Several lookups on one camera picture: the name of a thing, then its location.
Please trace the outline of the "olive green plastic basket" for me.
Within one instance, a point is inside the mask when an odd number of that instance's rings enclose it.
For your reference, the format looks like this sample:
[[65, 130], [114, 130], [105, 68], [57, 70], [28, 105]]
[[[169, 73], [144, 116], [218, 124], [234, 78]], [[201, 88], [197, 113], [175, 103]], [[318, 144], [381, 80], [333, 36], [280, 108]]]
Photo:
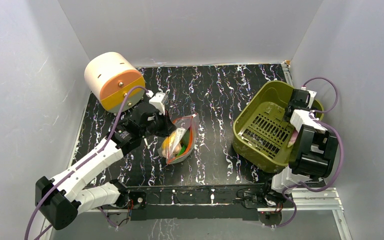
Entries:
[[284, 115], [291, 98], [303, 90], [282, 81], [264, 84], [233, 123], [234, 151], [268, 174], [287, 167], [295, 128]]

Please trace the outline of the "beige toy garlic bulb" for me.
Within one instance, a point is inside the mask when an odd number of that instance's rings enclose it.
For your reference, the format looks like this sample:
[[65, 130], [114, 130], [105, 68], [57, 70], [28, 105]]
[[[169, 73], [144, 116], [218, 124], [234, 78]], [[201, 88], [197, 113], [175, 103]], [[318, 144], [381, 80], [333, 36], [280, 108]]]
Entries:
[[173, 151], [172, 151], [172, 154], [173, 154], [174, 156], [177, 156], [177, 155], [181, 152], [181, 150], [182, 150], [182, 146], [181, 146], [180, 144], [177, 144], [177, 145], [174, 147], [174, 149], [173, 149]]

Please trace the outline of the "clear orange zip top bag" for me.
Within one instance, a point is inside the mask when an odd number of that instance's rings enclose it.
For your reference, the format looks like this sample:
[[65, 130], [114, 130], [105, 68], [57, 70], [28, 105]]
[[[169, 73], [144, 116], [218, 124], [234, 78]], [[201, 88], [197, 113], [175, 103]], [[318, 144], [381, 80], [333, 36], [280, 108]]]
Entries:
[[195, 149], [197, 135], [198, 135], [198, 125], [200, 117], [198, 113], [193, 113], [191, 115], [186, 115], [179, 117], [174, 120], [173, 124], [176, 129], [170, 136], [176, 137], [175, 143], [181, 145], [181, 139], [186, 131], [193, 133], [193, 142], [189, 145], [187, 150], [184, 148], [181, 149], [180, 153], [177, 156], [173, 155], [172, 151], [162, 150], [162, 145], [158, 149], [158, 154], [165, 159], [167, 165], [173, 165], [184, 161]]

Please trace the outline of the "purple toy eggplant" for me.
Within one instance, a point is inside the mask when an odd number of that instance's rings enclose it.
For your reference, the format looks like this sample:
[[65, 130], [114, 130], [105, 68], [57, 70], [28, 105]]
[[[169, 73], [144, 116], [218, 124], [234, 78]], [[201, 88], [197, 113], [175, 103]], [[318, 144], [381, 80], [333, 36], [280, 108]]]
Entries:
[[293, 133], [292, 133], [290, 139], [289, 139], [288, 144], [287, 144], [287, 147], [288, 147], [288, 148], [292, 147], [292, 146], [295, 144], [295, 142], [296, 142], [296, 140], [297, 140], [297, 138], [298, 138], [298, 135], [299, 135], [299, 132], [295, 129], [295, 130], [293, 131]]

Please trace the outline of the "dark green toy avocado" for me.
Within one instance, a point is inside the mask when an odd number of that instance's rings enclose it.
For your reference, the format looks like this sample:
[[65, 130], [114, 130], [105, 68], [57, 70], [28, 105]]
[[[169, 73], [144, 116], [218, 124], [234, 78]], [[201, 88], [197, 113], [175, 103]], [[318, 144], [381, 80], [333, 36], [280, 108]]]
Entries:
[[185, 150], [188, 149], [189, 145], [194, 141], [194, 135], [193, 133], [191, 133], [189, 130], [186, 131], [183, 135], [183, 137], [181, 138], [181, 146], [182, 148], [184, 148]]

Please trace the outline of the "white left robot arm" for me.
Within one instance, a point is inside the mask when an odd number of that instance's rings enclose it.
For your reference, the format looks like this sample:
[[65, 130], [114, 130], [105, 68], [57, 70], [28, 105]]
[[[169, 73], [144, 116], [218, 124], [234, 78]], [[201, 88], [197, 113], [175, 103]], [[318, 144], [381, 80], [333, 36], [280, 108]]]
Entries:
[[130, 115], [116, 117], [111, 131], [96, 148], [67, 170], [35, 183], [35, 211], [56, 230], [70, 225], [81, 213], [102, 205], [124, 208], [129, 194], [112, 181], [89, 190], [85, 186], [99, 173], [140, 147], [150, 136], [168, 137], [176, 130], [164, 103], [141, 102]]

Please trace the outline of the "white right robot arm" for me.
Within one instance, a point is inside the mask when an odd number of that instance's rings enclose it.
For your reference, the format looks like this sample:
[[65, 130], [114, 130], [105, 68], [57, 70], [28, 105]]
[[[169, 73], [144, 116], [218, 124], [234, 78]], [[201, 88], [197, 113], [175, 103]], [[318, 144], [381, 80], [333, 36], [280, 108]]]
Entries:
[[261, 194], [268, 207], [281, 207], [285, 202], [282, 193], [289, 195], [298, 184], [326, 178], [332, 172], [338, 139], [317, 122], [318, 110], [313, 107], [316, 94], [304, 86], [292, 91], [282, 118], [294, 129], [287, 144], [291, 152], [287, 167], [272, 178], [270, 188]]

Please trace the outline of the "yellow toy lemon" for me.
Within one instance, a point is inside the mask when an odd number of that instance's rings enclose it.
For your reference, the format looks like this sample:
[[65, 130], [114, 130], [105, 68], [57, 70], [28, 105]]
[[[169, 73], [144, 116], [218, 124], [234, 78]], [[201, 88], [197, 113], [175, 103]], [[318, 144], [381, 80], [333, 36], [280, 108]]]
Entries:
[[163, 151], [173, 151], [177, 146], [176, 143], [176, 137], [175, 136], [168, 136], [164, 139], [162, 143], [162, 150]]

